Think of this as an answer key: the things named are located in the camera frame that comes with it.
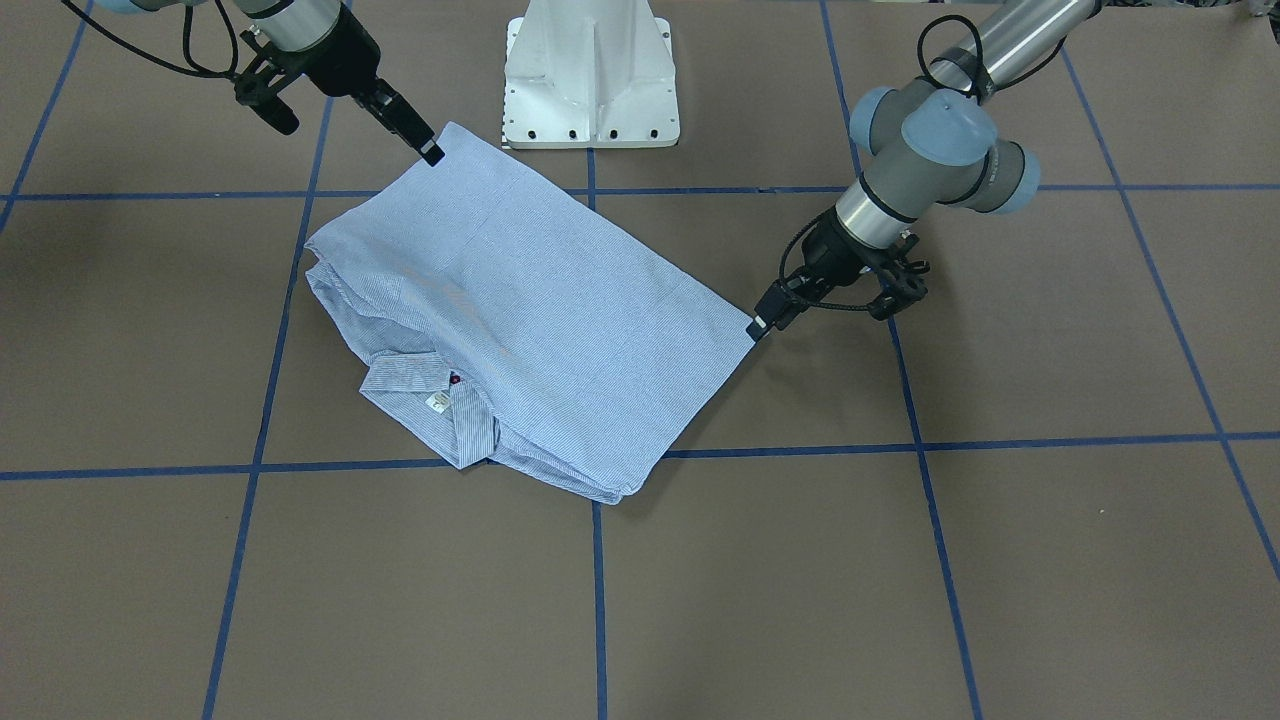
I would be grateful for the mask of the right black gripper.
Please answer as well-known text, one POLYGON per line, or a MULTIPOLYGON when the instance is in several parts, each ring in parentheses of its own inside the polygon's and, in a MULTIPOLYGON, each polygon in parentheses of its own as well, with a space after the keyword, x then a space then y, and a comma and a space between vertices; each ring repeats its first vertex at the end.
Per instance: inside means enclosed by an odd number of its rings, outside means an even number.
POLYGON ((415 108, 379 77, 381 50, 351 10, 264 10, 262 59, 270 65, 270 94, 300 77, 328 97, 351 97, 426 164, 445 151, 415 108))

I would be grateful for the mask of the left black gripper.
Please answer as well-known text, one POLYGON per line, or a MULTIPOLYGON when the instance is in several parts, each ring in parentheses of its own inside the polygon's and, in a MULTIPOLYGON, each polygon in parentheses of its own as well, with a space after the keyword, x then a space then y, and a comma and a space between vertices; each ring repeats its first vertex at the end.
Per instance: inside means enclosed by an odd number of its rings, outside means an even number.
POLYGON ((855 236, 833 208, 815 217, 783 250, 777 279, 754 310, 754 340, 786 329, 809 309, 868 313, 882 322, 900 313, 900 240, 901 233, 892 231, 886 249, 874 247, 855 236), (876 299, 855 305, 824 301, 833 290, 858 282, 864 270, 881 284, 876 299))

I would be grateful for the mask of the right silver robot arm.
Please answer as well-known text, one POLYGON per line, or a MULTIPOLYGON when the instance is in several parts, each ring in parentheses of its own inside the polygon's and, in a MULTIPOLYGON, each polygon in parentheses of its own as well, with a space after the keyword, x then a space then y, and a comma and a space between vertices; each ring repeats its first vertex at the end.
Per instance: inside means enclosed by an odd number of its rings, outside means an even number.
POLYGON ((349 97, 426 164, 444 156, 435 131, 408 100, 379 76, 381 50, 343 1, 238 1, 250 27, 236 32, 224 3, 215 8, 230 42, 228 68, 200 65, 189 50, 195 1, 183 1, 183 64, 166 61, 114 35, 72 1, 64 8, 90 28, 136 56, 180 76, 224 79, 236 101, 275 132, 293 135, 300 120, 280 97, 282 90, 305 77, 328 97, 349 97))

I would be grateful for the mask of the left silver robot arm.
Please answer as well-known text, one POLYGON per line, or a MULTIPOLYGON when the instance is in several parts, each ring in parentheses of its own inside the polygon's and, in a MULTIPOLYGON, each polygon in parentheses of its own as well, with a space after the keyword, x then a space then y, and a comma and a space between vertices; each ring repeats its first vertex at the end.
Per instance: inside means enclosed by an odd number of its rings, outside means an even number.
POLYGON ((929 265, 909 254, 918 243, 913 227, 929 209, 1024 208, 1041 186, 1039 160, 1000 136, 987 102, 1042 70, 1102 9, 1101 1, 1007 1, 980 23, 959 15, 966 37, 933 58, 918 44, 918 76, 899 88, 873 88, 852 109, 849 135, 870 160, 790 241, 803 259, 794 269, 780 266, 749 336, 762 340, 806 310, 831 309, 829 293, 863 277, 879 293, 852 311, 883 322, 927 296, 929 265))

